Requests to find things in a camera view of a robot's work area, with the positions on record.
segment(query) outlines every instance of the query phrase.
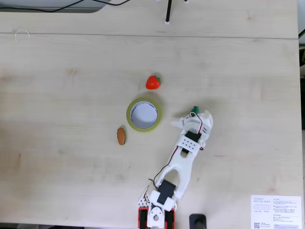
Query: paper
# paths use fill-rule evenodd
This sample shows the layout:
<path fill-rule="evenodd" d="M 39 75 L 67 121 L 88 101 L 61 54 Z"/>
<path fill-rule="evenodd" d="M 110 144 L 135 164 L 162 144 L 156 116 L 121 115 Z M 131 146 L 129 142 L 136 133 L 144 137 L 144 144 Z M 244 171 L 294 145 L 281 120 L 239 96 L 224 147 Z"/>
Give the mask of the paper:
<path fill-rule="evenodd" d="M 302 229 L 301 197 L 252 195 L 251 229 Z"/>

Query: green component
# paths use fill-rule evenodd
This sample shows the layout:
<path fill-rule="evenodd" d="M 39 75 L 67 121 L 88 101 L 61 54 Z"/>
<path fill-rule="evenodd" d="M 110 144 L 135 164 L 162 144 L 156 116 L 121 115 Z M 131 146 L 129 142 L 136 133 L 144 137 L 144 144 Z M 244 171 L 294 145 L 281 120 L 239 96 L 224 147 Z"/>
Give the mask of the green component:
<path fill-rule="evenodd" d="M 161 83 L 161 81 L 160 81 L 160 78 L 159 77 L 157 77 L 157 76 L 154 76 L 158 81 L 159 81 L 159 83 Z"/>
<path fill-rule="evenodd" d="M 194 108 L 191 110 L 191 112 L 195 112 L 196 114 L 199 114 L 200 113 L 199 107 L 198 106 L 194 106 Z"/>

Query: green tape roll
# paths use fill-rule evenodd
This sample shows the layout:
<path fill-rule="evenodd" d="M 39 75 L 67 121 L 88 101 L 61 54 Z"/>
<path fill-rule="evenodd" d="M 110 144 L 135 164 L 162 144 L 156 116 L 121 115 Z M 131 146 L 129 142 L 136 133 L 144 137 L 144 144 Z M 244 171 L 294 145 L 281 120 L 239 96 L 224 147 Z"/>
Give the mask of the green tape roll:
<path fill-rule="evenodd" d="M 152 131 L 160 123 L 161 109 L 154 100 L 138 98 L 128 106 L 126 118 L 133 129 L 140 132 Z"/>

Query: wire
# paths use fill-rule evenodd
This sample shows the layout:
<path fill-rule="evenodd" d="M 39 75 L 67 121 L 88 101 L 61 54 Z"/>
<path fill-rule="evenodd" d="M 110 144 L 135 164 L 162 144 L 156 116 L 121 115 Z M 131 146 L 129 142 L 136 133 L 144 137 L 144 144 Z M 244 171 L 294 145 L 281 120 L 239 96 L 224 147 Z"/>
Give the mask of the wire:
<path fill-rule="evenodd" d="M 145 197 L 146 192 L 144 193 L 144 199 L 145 199 L 145 201 L 146 201 L 147 203 L 149 203 L 149 204 L 150 204 L 150 202 L 146 200 L 146 197 Z"/>
<path fill-rule="evenodd" d="M 0 7 L 0 10 L 33 10 L 33 11 L 40 11 L 40 12 L 46 12 L 46 13 L 55 13 L 57 11 L 60 11 L 60 10 L 63 10 L 65 8 L 68 8 L 70 6 L 74 6 L 82 1 L 85 1 L 85 0 L 79 0 L 75 3 L 72 3 L 68 6 L 64 6 L 64 7 L 61 7 L 59 9 L 56 9 L 56 10 L 41 10 L 41 9 L 35 9 L 35 8 L 22 8 L 22 7 Z M 99 1 L 99 0 L 92 0 L 92 1 L 97 1 L 97 2 L 101 2 L 101 3 L 104 3 L 104 4 L 107 4 L 107 5 L 111 5 L 111 6 L 121 6 L 125 3 L 127 3 L 128 1 L 130 0 L 126 0 L 124 2 L 121 2 L 121 3 L 118 3 L 118 4 L 113 4 L 113 3 L 109 3 L 109 2 L 106 2 L 106 1 Z"/>
<path fill-rule="evenodd" d="M 192 114 L 197 115 L 197 117 L 199 118 L 199 120 L 200 120 L 200 122 L 201 122 L 200 127 L 199 127 L 199 130 L 198 130 L 198 132 L 197 132 L 197 134 L 199 135 L 200 130 L 201 130 L 201 127 L 202 127 L 202 120 L 201 120 L 201 118 L 198 116 L 198 114 L 197 114 L 196 112 L 190 112 L 190 116 L 192 116 Z"/>
<path fill-rule="evenodd" d="M 305 34 L 305 30 L 299 33 L 299 39 Z"/>
<path fill-rule="evenodd" d="M 99 0 L 92 0 L 92 1 L 101 2 L 101 3 L 107 4 L 107 5 L 111 5 L 111 6 L 121 6 L 121 5 L 129 2 L 130 0 L 126 0 L 126 1 L 118 3 L 118 4 L 113 4 L 113 3 L 109 3 L 109 2 L 106 2 L 106 1 L 99 1 Z"/>
<path fill-rule="evenodd" d="M 175 151 L 173 152 L 173 154 L 172 154 L 172 156 L 171 156 L 171 159 L 170 159 L 170 161 L 166 164 L 166 165 L 164 165 L 163 166 L 163 168 L 160 170 L 160 172 L 154 177 L 154 179 L 153 179 L 153 185 L 154 185 L 154 187 L 156 188 L 156 189 L 158 189 L 158 187 L 155 185 L 155 183 L 154 183 L 154 180 L 156 179 L 156 177 L 162 172 L 162 170 L 165 168 L 165 167 L 167 167 L 168 165 L 169 165 L 169 163 L 171 162 L 171 160 L 172 160 L 172 158 L 173 158 L 173 156 L 175 155 L 175 153 L 177 152 L 177 149 L 178 149 L 178 146 L 177 146 L 177 148 L 175 149 Z"/>
<path fill-rule="evenodd" d="M 149 189 L 149 186 L 147 186 L 147 189 L 146 189 L 146 191 L 145 191 L 145 193 L 144 193 L 144 196 L 143 196 L 144 199 L 145 199 L 145 201 L 146 201 L 147 203 L 150 203 L 149 201 L 146 200 L 146 196 L 145 196 L 146 193 L 147 193 L 147 191 L 148 191 L 148 189 Z"/>

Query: strawberry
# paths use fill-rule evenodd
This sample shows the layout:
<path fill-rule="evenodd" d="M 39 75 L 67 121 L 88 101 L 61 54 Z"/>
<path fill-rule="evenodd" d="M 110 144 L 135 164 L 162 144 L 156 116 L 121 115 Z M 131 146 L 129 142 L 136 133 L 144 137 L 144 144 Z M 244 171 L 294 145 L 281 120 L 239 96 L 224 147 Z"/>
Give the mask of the strawberry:
<path fill-rule="evenodd" d="M 160 87 L 160 85 L 161 85 L 160 78 L 158 78 L 155 75 L 150 76 L 146 82 L 146 88 L 148 90 L 157 89 Z"/>

